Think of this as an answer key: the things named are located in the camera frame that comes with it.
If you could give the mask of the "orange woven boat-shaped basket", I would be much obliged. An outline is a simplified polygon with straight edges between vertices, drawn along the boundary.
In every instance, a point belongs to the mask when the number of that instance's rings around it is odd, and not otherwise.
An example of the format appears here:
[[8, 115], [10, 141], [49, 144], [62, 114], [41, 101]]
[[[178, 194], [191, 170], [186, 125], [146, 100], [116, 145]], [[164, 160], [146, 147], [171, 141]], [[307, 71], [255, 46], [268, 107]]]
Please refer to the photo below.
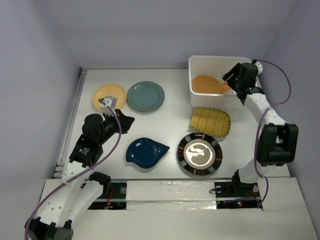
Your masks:
[[220, 81], [220, 94], [227, 94], [232, 91], [233, 89], [228, 85], [227, 81]]

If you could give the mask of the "round woven orange basket plate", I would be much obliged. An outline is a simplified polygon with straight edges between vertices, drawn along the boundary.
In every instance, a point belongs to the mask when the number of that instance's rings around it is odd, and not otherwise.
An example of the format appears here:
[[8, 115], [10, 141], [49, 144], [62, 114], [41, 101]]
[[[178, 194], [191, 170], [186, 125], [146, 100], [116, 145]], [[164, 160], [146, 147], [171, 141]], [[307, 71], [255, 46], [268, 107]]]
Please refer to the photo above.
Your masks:
[[196, 93], [221, 94], [222, 85], [218, 79], [209, 75], [198, 75], [192, 79], [192, 89]]

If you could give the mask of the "dark blue leaf-shaped plate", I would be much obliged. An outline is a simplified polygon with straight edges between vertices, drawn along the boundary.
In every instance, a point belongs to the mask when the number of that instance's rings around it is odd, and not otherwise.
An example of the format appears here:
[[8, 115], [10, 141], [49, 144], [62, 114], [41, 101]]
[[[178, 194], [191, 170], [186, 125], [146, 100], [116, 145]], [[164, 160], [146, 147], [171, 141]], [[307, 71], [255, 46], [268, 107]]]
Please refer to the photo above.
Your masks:
[[153, 168], [170, 150], [170, 147], [141, 137], [134, 140], [127, 148], [125, 159], [127, 163], [133, 163], [142, 169]]

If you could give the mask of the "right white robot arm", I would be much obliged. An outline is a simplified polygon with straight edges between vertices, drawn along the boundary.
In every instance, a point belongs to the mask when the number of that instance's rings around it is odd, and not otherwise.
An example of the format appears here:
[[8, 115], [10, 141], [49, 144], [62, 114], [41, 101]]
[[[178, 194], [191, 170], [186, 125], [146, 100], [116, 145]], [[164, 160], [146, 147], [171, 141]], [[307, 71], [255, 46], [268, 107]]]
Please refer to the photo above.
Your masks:
[[266, 173], [293, 162], [296, 155], [299, 128], [287, 123], [267, 100], [265, 92], [256, 86], [256, 78], [263, 71], [261, 60], [237, 63], [222, 79], [236, 92], [242, 105], [250, 111], [258, 127], [253, 159], [238, 169], [230, 182], [221, 184], [217, 196], [242, 198], [265, 179]]

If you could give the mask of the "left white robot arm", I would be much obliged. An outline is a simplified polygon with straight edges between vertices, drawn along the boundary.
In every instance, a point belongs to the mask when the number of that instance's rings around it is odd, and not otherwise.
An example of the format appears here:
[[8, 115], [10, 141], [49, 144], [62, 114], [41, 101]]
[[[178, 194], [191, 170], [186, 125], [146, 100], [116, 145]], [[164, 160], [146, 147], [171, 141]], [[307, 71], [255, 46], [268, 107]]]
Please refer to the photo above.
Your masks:
[[114, 134], [126, 134], [135, 119], [119, 109], [107, 109], [109, 115], [94, 113], [84, 119], [61, 184], [43, 198], [25, 224], [26, 240], [72, 239], [76, 223], [93, 201], [110, 194], [110, 176], [93, 169], [106, 160], [101, 157], [103, 144]]

